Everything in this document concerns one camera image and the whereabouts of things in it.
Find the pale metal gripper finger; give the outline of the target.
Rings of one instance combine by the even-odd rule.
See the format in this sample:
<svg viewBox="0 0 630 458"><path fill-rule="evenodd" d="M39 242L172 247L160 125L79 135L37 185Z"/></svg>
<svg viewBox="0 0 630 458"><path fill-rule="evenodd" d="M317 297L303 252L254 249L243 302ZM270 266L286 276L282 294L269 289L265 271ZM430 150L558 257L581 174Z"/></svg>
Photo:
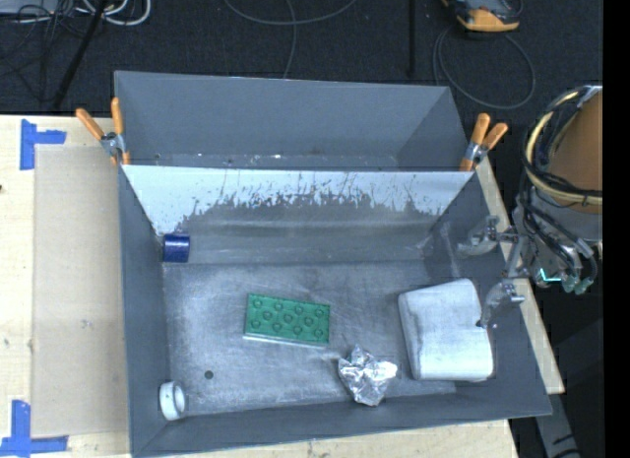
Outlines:
<svg viewBox="0 0 630 458"><path fill-rule="evenodd" d="M457 244L456 252L458 255L484 255L502 242L517 241L518 234L512 226L499 230L499 218L486 216L469 231L464 241Z"/></svg>
<svg viewBox="0 0 630 458"><path fill-rule="evenodd" d="M476 326L484 330L495 328L501 316L520 307L524 301L525 296L517 292L514 281L497 283L486 295Z"/></svg>

